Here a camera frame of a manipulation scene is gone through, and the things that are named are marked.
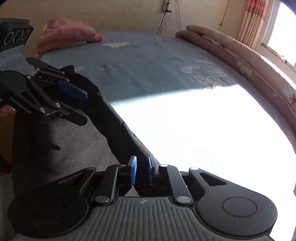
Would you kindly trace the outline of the person's hand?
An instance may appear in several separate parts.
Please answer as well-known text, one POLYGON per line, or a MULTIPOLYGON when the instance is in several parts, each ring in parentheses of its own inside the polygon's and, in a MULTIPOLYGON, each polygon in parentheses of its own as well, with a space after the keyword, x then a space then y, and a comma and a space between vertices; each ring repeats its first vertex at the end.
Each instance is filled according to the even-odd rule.
POLYGON ((11 106, 5 105, 5 103, 2 99, 0 99, 0 105, 1 105, 1 107, 0 107, 0 117, 1 118, 6 117, 9 114, 15 113, 15 110, 11 106))

